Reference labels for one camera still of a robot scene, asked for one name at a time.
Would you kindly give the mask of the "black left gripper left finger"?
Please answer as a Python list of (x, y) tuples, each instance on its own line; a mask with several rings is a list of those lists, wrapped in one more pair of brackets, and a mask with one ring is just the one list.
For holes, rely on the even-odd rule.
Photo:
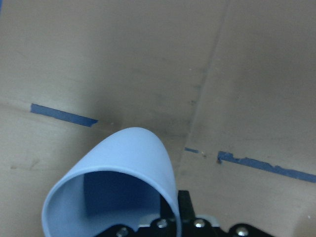
[(160, 219), (165, 219), (167, 221), (175, 222), (175, 215), (165, 200), (165, 198), (160, 195), (160, 211), (159, 211)]

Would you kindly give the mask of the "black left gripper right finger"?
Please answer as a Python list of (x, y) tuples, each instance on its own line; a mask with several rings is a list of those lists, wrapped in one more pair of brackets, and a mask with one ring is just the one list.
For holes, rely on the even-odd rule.
[(196, 214), (193, 208), (193, 203), (189, 191), (178, 191), (178, 205), (182, 224), (188, 224), (195, 220)]

